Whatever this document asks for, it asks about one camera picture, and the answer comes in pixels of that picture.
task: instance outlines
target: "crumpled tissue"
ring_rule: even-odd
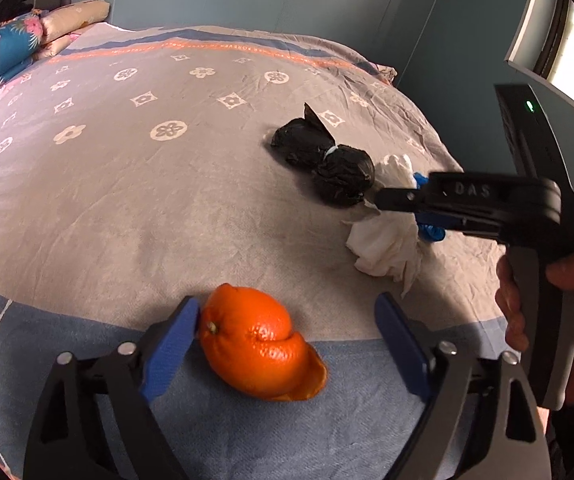
[[[388,155],[376,164],[374,187],[416,188],[409,157]],[[365,205],[376,209],[367,201]],[[354,222],[347,248],[358,256],[354,264],[356,269],[371,276],[391,276],[395,282],[402,282],[401,296],[408,293],[420,272],[422,254],[413,213],[379,211],[377,216]]]

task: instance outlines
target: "tied plastic bag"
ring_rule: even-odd
[[[388,155],[375,166],[375,186],[416,187],[407,155]],[[371,208],[375,205],[365,202]],[[403,283],[405,296],[420,272],[418,226],[412,213],[379,211],[352,224],[347,248],[358,256],[354,266],[371,276],[391,276]]]
[[[367,152],[340,144],[325,154],[313,171],[320,197],[334,205],[349,207],[363,200],[374,183],[374,165]]]
[[[336,140],[307,103],[305,117],[292,119],[273,134],[271,146],[288,164],[313,170],[323,161],[327,151]]]

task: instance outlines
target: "bedsheet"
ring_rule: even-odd
[[[267,144],[308,102],[375,161],[407,153],[415,171],[459,170],[417,107],[344,46],[218,27],[97,24],[20,77],[0,102],[1,463],[20,476],[59,352],[109,351],[230,282],[286,305],[329,384],[308,402],[247,399],[193,348],[153,405],[191,478],[382,478],[423,408],[373,322],[377,295],[400,285],[353,267],[348,222],[366,208],[324,205]],[[455,233],[423,246],[403,308],[498,355],[501,253]]]

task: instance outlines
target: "flower pattern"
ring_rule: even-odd
[[[187,131],[187,125],[182,121],[165,121],[155,126],[149,133],[154,140],[171,140],[180,137]]]
[[[148,103],[150,101],[155,101],[156,99],[158,98],[154,94],[152,94],[151,91],[149,91],[139,95],[138,97],[132,97],[131,99],[129,99],[129,101],[134,103],[136,105],[136,108],[138,108],[139,106],[144,105],[145,103]]]
[[[334,114],[334,112],[332,112],[330,110],[325,110],[323,113],[318,114],[318,115],[320,115],[321,118],[326,120],[334,128],[336,128],[339,124],[342,124],[345,122],[344,119],[341,119],[336,114]]]
[[[71,100],[71,97],[70,97],[69,99],[67,99],[66,101],[63,101],[59,105],[54,106],[53,112],[55,114],[57,114],[59,111],[64,110],[65,108],[69,108],[70,106],[73,106],[73,105],[74,105],[74,102]]]
[[[197,66],[193,70],[190,70],[189,73],[195,75],[198,79],[204,79],[208,75],[214,75],[216,71],[212,68]]]
[[[7,137],[0,143],[0,154],[9,147],[9,145],[12,143],[13,140],[14,140],[13,137]]]
[[[13,20],[11,28],[16,32],[29,34],[29,46],[31,48],[37,47],[42,39],[42,23],[38,16],[28,16],[23,20]]]
[[[137,68],[126,68],[125,70],[120,70],[120,72],[116,72],[116,75],[113,76],[113,78],[116,81],[125,81],[125,79],[129,79],[136,72],[138,72]]]
[[[18,99],[20,99],[21,95],[22,95],[22,92],[20,92],[18,95],[13,96],[11,99],[9,99],[7,106],[11,106],[12,104],[14,104]]]
[[[7,118],[3,121],[2,128],[4,128],[9,121],[13,121],[15,118],[16,118],[16,112],[14,112],[13,114],[11,114],[9,117],[7,117]]]
[[[265,79],[275,85],[282,85],[289,81],[289,76],[285,72],[265,72]]]
[[[349,100],[353,101],[354,103],[360,104],[363,108],[368,107],[367,101],[365,101],[365,99],[360,97],[360,95],[358,95],[356,92],[352,92],[352,96],[349,98]]]
[[[219,97],[218,99],[216,99],[216,101],[220,101],[229,110],[231,110],[232,108],[236,108],[237,106],[243,105],[247,102],[235,92],[229,95],[225,95],[224,97]]]
[[[51,91],[55,92],[61,88],[65,88],[69,83],[71,83],[71,79],[67,79],[65,81],[58,81],[55,85],[51,85]]]
[[[78,137],[85,129],[86,124],[81,124],[80,126],[68,126],[62,130],[58,135],[53,138],[56,144],[62,144],[67,142],[69,139],[75,139]]]

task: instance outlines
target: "orange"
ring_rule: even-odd
[[[265,400],[307,400],[323,389],[327,368],[291,327],[274,298],[224,283],[209,296],[198,334],[211,368],[225,381]]]

